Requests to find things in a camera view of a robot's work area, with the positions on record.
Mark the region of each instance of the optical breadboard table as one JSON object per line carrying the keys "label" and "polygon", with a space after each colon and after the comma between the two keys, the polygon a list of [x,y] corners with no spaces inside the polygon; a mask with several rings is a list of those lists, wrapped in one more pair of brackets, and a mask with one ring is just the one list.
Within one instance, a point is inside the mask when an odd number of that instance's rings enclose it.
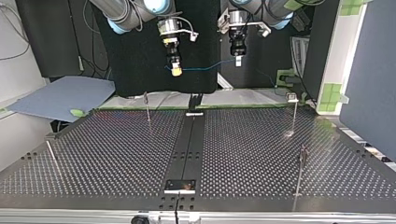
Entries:
{"label": "optical breadboard table", "polygon": [[[395,214],[396,173],[310,108],[293,125],[293,110],[94,111],[0,174],[0,208]],[[194,193],[165,194],[169,180]]]}

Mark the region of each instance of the metal rod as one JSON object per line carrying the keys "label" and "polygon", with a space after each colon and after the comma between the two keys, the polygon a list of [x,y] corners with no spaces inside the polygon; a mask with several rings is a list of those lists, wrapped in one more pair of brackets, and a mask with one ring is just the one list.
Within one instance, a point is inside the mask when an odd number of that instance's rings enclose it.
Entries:
{"label": "metal rod", "polygon": [[296,102],[295,106],[294,106],[294,114],[293,114],[293,125],[291,127],[291,130],[294,132],[294,124],[296,122],[296,115],[297,115],[297,105],[298,102]]}
{"label": "metal rod", "polygon": [[47,143],[47,146],[48,146],[48,148],[49,148],[49,153],[50,153],[51,157],[52,157],[55,161],[57,161],[58,159],[56,158],[55,153],[53,153],[52,146],[50,145],[50,141],[47,140],[46,143]]}
{"label": "metal rod", "polygon": [[148,97],[148,93],[146,91],[144,94],[144,101],[145,101],[145,105],[146,105],[146,111],[148,113],[148,121],[151,121],[151,118],[149,116],[149,97]]}

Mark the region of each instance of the black panel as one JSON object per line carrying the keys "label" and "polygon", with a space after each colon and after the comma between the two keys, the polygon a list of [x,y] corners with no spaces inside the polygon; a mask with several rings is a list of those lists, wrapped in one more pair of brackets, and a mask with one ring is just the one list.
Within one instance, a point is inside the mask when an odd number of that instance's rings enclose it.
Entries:
{"label": "black panel", "polygon": [[367,6],[340,120],[353,132],[396,160],[396,1]]}
{"label": "black panel", "polygon": [[18,11],[42,77],[80,73],[67,0],[17,0]]}
{"label": "black panel", "polygon": [[[108,65],[106,48],[101,35],[91,31],[84,22],[83,9],[85,0],[69,0],[69,4],[71,14],[73,16],[73,23],[75,25],[74,28],[77,35],[76,38],[78,42],[79,54],[81,58],[96,64],[96,73],[99,73],[100,75],[96,74],[94,75],[95,77],[105,77],[106,71],[103,70],[106,70]],[[85,9],[85,17],[87,23],[93,28],[93,30],[99,31],[96,21],[94,20],[91,4],[87,4]],[[84,60],[83,65],[84,73],[81,75],[84,77],[91,77],[93,74],[93,69]]]}
{"label": "black panel", "polygon": [[[199,33],[196,43],[187,35],[182,37],[180,52],[183,67],[208,67],[219,61],[217,17],[219,2],[213,0],[176,0],[177,11],[191,21]],[[157,20],[144,23],[142,32],[115,34],[102,12],[95,16],[105,41],[113,69],[117,94],[123,97],[140,95],[144,91],[181,91],[211,93],[217,87],[217,70],[184,72],[172,77],[164,67],[167,64],[165,47],[159,37]]]}
{"label": "black panel", "polygon": [[315,10],[304,70],[305,86],[315,99],[318,99],[339,3],[339,0],[325,1]]}

